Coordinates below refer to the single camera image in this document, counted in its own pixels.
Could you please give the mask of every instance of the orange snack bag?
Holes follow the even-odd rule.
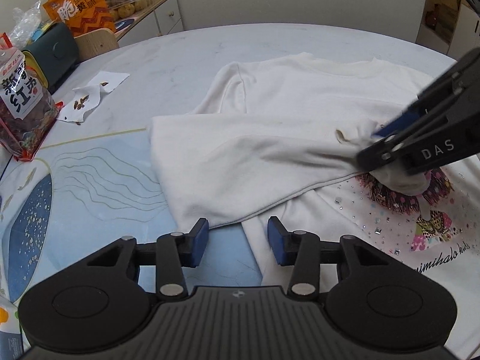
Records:
[[[61,20],[73,36],[109,28],[116,31],[105,0],[48,0],[43,7],[52,20]]]

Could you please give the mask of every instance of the robotic arm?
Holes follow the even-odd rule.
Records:
[[[480,0],[467,2],[480,13]],[[400,160],[413,175],[479,153],[479,90],[480,48],[475,48],[376,132],[382,139],[358,153],[358,165],[370,172]]]

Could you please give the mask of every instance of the snack bag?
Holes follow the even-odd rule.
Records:
[[[15,360],[22,354],[22,333],[17,308],[0,297],[0,359]]]
[[[61,20],[73,36],[99,28],[116,32],[105,0],[48,0],[43,7],[52,20]]]
[[[58,112],[23,53],[0,50],[0,143],[17,159],[31,161]]]

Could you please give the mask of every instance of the cabinet drawer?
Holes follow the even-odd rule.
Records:
[[[474,11],[462,4],[447,55],[459,60],[467,51],[477,47],[479,41],[480,19]]]
[[[140,20],[130,31],[120,38],[118,44],[120,47],[128,46],[146,39],[155,38],[158,35],[157,21],[155,15],[150,13],[147,17]]]
[[[173,26],[173,28],[170,30],[169,34],[174,34],[177,32],[182,32],[183,31],[183,23],[182,19],[180,19],[177,24]]]
[[[160,32],[166,35],[173,26],[180,20],[180,11],[177,0],[167,0],[160,7],[155,9]]]

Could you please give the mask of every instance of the wooden shelf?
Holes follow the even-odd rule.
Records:
[[[128,19],[133,19],[133,23],[130,24],[128,27],[124,28],[123,30],[120,30],[120,31],[117,31],[115,33],[115,38],[118,40],[120,40],[128,31],[130,31],[133,27],[135,27],[135,25],[138,24],[138,22],[140,22],[144,17],[147,17],[149,14],[151,14],[155,9],[157,9],[158,7],[160,7],[160,5],[162,5],[165,1],[167,0],[158,0],[157,2],[155,2],[153,5],[149,6],[148,8],[140,11],[140,12],[136,12],[134,13],[133,15],[129,16],[129,17],[126,17],[124,19],[121,19],[121,20],[118,20],[118,21],[125,21],[125,20],[128,20]]]

